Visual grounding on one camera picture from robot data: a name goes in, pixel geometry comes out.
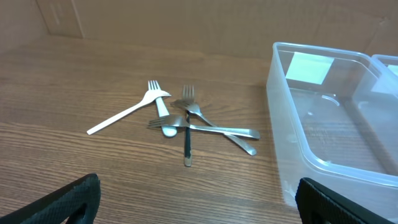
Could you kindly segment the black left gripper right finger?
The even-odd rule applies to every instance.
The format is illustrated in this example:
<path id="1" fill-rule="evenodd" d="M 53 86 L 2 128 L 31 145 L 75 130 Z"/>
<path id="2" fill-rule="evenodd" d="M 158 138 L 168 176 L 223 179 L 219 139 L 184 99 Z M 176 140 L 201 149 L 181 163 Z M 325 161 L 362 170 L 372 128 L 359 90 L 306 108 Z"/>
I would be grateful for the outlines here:
<path id="1" fill-rule="evenodd" d="M 392 224 L 308 177 L 300 179 L 295 201 L 303 224 Z"/>

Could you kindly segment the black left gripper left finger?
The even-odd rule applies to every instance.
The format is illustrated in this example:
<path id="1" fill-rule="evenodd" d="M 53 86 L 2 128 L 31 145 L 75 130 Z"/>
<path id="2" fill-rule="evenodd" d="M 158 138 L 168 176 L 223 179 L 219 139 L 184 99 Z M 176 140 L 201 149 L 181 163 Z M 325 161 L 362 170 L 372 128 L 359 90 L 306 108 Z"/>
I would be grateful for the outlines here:
<path id="1" fill-rule="evenodd" d="M 1 217 L 1 223 L 93 223 L 100 200 L 100 180 L 91 173 Z"/>

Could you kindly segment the white plastic fork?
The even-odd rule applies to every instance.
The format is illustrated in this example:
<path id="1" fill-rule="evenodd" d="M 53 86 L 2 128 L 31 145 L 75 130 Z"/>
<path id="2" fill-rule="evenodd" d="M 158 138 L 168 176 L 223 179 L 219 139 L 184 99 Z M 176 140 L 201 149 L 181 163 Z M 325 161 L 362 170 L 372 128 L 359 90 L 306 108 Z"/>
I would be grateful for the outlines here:
<path id="1" fill-rule="evenodd" d="M 123 117 L 133 113 L 134 111 L 152 103 L 155 101 L 157 98 L 163 97 L 163 96 L 171 96 L 170 93 L 167 93 L 166 91 L 163 90 L 148 90 L 146 91 L 143 99 L 136 105 L 108 118 L 107 120 L 101 122 L 100 124 L 97 124 L 96 126 L 92 127 L 91 129 L 87 130 L 87 134 L 91 135 L 94 134 L 95 132 L 117 122 L 118 120 L 122 119 Z"/>

